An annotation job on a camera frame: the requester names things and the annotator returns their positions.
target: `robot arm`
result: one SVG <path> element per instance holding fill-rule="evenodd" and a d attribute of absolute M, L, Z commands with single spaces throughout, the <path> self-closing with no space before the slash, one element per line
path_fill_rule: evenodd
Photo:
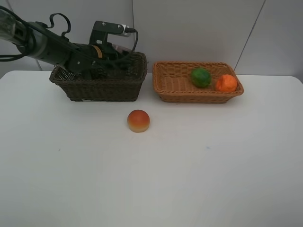
<path fill-rule="evenodd" d="M 15 13 L 0 6 L 0 38 L 15 44 L 21 54 L 0 55 L 0 61 L 14 61 L 24 56 L 59 65 L 67 71 L 81 73 L 95 68 L 126 69 L 129 57 L 134 52 L 138 42 L 138 32 L 122 24 L 96 21 L 90 35 L 89 44 L 74 44 L 65 37 L 70 32 L 71 23 L 65 18 L 68 30 L 61 36 L 48 30 L 54 27 L 53 17 L 50 16 L 51 26 L 41 22 L 26 22 Z M 107 35 L 129 36 L 136 33 L 136 41 L 132 50 L 118 51 L 116 46 L 107 42 Z"/>

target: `white table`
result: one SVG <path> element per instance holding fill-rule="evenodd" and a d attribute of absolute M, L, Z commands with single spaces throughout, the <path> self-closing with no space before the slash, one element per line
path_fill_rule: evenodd
<path fill-rule="evenodd" d="M 239 76 L 226 104 L 172 104 L 149 74 L 136 102 L 94 103 L 49 75 L 0 80 L 1 227 L 303 226 L 299 80 Z"/>

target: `wicker basket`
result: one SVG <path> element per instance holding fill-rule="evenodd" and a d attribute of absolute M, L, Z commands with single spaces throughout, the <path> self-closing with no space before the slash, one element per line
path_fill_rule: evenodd
<path fill-rule="evenodd" d="M 197 88 L 191 82 L 191 71 L 199 67 L 212 75 L 208 88 Z M 231 74 L 237 79 L 238 87 L 234 92 L 215 91 L 215 83 L 223 74 Z M 226 103 L 244 92 L 232 68 L 219 62 L 158 61 L 153 66 L 153 88 L 163 101 L 172 103 Z"/>
<path fill-rule="evenodd" d="M 145 55 L 138 52 L 133 54 L 132 60 L 128 70 L 119 72 L 123 79 L 116 79 L 117 75 L 111 79 L 104 69 L 91 70 L 92 77 L 101 79 L 76 79 L 74 73 L 55 67 L 49 80 L 60 86 L 72 101 L 135 101 L 146 76 L 147 61 Z"/>

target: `orange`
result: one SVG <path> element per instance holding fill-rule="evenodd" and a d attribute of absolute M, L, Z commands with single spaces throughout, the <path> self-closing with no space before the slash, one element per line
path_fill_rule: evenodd
<path fill-rule="evenodd" d="M 237 80 L 229 74 L 220 76 L 216 83 L 216 91 L 233 92 L 237 88 Z"/>

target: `green lime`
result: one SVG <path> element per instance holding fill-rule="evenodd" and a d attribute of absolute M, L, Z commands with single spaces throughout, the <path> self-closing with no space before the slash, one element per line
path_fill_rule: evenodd
<path fill-rule="evenodd" d="M 212 76 L 206 69 L 197 68 L 191 72 L 191 81 L 196 87 L 205 88 L 211 84 Z"/>

